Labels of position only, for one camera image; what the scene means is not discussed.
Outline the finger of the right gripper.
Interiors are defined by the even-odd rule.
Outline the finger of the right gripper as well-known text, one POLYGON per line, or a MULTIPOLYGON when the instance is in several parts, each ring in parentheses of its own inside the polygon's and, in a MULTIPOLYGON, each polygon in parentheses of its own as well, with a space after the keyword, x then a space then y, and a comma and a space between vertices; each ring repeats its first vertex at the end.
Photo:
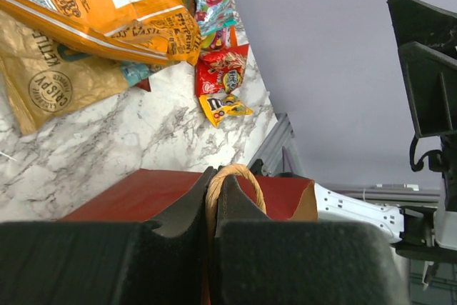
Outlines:
POLYGON ((445 55, 456 54, 456 13, 420 0, 388 0, 398 46, 418 42, 445 55))

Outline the red doritos bag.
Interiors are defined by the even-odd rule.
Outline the red doritos bag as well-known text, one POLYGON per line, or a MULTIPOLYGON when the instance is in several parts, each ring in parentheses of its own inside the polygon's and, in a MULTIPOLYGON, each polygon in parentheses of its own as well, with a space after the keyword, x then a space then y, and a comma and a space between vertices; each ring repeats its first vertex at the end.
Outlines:
POLYGON ((146 92, 150 92, 151 86, 150 86, 149 78, 143 79, 140 82, 136 83, 135 87, 140 88, 146 92))

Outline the gold snack bag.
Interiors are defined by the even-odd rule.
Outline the gold snack bag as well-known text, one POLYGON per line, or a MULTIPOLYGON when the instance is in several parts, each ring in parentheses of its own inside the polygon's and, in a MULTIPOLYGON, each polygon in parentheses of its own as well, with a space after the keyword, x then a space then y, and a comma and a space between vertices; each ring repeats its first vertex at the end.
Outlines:
POLYGON ((72 51, 1 13, 1 75, 23 135, 119 94, 161 69, 72 51))

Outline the yellow pink candy bag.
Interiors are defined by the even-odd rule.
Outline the yellow pink candy bag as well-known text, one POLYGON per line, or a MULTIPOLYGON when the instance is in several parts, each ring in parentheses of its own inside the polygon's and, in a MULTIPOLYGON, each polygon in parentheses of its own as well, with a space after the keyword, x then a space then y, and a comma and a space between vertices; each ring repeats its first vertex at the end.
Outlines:
MULTIPOLYGON (((194 16, 196 10, 195 0, 183 0, 183 2, 190 14, 194 16)), ((215 51, 235 45, 236 34, 234 26, 226 27, 208 36, 201 35, 201 48, 204 51, 215 51)))

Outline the red brown paper bag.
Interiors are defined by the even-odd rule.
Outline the red brown paper bag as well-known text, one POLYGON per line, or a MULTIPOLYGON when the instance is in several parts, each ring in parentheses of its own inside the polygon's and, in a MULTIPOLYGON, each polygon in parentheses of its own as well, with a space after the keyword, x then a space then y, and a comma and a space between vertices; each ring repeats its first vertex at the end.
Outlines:
POLYGON ((203 173, 139 169, 65 215, 62 223, 144 222, 167 209, 181 223, 203 211, 209 233, 230 222, 315 222, 315 183, 303 177, 257 176, 243 164, 203 173))

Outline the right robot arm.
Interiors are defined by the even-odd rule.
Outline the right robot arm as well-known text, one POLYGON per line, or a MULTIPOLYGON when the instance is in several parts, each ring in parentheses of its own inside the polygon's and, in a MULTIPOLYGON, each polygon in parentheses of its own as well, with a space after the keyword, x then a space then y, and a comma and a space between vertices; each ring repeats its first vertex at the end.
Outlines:
POLYGON ((415 129, 409 164, 440 174, 438 206, 377 206, 317 184, 318 216, 373 224, 402 257, 455 263, 456 13, 420 0, 388 0, 388 9, 415 129))

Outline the red snack bag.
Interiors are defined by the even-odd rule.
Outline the red snack bag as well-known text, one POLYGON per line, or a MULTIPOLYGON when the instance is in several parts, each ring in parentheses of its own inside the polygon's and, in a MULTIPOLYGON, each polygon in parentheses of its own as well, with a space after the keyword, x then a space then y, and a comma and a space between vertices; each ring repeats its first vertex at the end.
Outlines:
POLYGON ((197 97, 209 94, 230 94, 244 80, 249 44, 205 52, 195 68, 197 97))

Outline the yellow m&m bag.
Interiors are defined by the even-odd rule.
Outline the yellow m&m bag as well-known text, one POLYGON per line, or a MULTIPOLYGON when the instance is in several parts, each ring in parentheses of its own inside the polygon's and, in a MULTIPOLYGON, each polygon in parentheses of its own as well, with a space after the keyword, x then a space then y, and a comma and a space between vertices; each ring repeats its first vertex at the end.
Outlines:
POLYGON ((233 94, 226 95, 224 98, 201 95, 199 103, 206 118, 214 127, 218 127, 227 116, 249 116, 253 114, 253 110, 233 94))

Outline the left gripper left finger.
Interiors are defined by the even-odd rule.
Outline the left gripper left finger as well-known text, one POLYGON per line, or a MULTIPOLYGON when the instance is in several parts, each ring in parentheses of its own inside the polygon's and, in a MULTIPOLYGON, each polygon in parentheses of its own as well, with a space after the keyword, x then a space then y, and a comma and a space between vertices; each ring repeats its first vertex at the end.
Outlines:
POLYGON ((144 222, 1 225, 3 304, 199 304, 203 211, 144 222))

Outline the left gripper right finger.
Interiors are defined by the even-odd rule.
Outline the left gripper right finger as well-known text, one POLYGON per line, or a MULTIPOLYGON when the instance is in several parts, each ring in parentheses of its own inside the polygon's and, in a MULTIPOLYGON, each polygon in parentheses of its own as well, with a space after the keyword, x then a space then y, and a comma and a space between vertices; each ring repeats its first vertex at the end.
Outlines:
POLYGON ((233 175, 210 184, 212 304, 408 304, 379 229, 355 221, 274 221, 233 175))

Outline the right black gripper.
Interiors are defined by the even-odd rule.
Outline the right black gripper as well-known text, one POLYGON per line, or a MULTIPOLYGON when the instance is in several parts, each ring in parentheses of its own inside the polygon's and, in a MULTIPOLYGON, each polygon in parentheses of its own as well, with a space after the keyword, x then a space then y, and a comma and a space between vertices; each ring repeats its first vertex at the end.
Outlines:
POLYGON ((428 170, 443 181, 445 210, 456 212, 456 59, 418 42, 398 48, 408 105, 416 132, 409 148, 411 170, 428 170), (440 136, 441 149, 415 160, 418 138, 440 136))

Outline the orange cracker bag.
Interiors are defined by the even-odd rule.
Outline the orange cracker bag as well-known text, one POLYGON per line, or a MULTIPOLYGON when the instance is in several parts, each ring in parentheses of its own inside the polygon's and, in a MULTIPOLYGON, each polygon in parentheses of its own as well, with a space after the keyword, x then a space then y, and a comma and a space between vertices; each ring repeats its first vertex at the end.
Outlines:
POLYGON ((201 33, 182 0, 1 0, 1 10, 75 51, 195 65, 201 33))

